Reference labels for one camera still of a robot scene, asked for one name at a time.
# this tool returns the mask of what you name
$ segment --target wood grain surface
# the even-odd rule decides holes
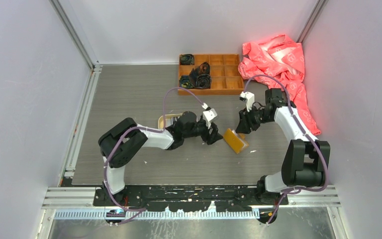
[[[132,117],[139,124],[157,127],[163,96],[178,84],[177,78],[177,65],[103,67],[73,184],[102,183],[103,159],[97,140],[124,118]],[[267,87],[251,82],[249,89],[256,95],[256,101],[264,104]],[[238,95],[200,98],[216,109],[221,134],[228,127],[236,128],[238,111],[245,107]],[[167,99],[167,114],[202,113],[202,107],[192,96],[179,96],[172,91]],[[142,148],[126,166],[125,183],[255,184],[261,176],[280,170],[288,143],[277,124],[261,125],[246,140],[250,146],[240,154],[235,154],[224,140],[206,145],[200,137],[188,138],[183,146],[172,151]]]

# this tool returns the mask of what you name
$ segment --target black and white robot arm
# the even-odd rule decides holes
[[[290,101],[293,115],[300,122],[300,126],[289,110],[287,101],[283,98],[281,89],[266,90],[266,105],[259,108],[255,105],[254,94],[242,92],[240,99],[246,103],[245,109],[239,112],[239,124],[235,130],[237,133],[250,133],[256,131],[260,124],[276,122],[283,130],[289,146],[280,172],[263,176],[260,180],[263,190],[266,192],[282,192],[295,186],[315,187],[323,186],[325,173],[319,155],[315,151],[309,136],[315,141],[328,165],[330,145],[326,141],[320,141],[315,137],[301,121],[295,104]],[[305,162],[306,155],[312,162]]]
[[[130,128],[138,126],[129,132],[116,149],[107,168],[107,182],[111,194],[116,194],[125,188],[124,174],[126,164],[143,147],[156,147],[173,150],[184,143],[185,138],[200,136],[208,145],[223,139],[218,133],[214,121],[218,118],[214,109],[203,105],[200,119],[193,112],[184,112],[171,126],[165,130],[157,130],[137,124],[132,118],[126,118],[98,140],[103,160],[106,162],[120,137]]]

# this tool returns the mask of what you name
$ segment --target gray wall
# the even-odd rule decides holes
[[[90,71],[47,0],[0,0],[0,238],[36,233]]]
[[[304,51],[308,105],[353,238],[382,238],[382,1],[329,1]]]
[[[279,33],[296,40],[316,2],[61,1],[105,64],[173,63],[182,53],[240,53],[242,43]]]

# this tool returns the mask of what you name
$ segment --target red cloth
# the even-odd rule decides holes
[[[290,100],[295,103],[299,117],[307,128],[313,135],[321,134],[308,109],[307,92],[302,83],[305,65],[301,43],[295,43],[283,34],[266,42],[246,42],[242,45],[242,51],[248,55],[238,66],[242,78],[264,74],[278,79],[289,92]],[[267,85],[269,89],[281,88],[277,82],[267,77],[256,77],[254,80]]]

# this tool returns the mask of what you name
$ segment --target pink fabric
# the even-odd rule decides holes
[[[290,100],[298,109],[299,117],[313,135],[321,134],[307,105],[307,92],[302,83],[305,75],[304,53],[301,43],[295,43],[287,35],[278,35],[269,41],[246,42],[242,45],[244,57],[238,70],[242,78],[249,79],[258,74],[273,76],[289,91]],[[256,77],[256,81],[270,88],[281,88],[267,77]]]

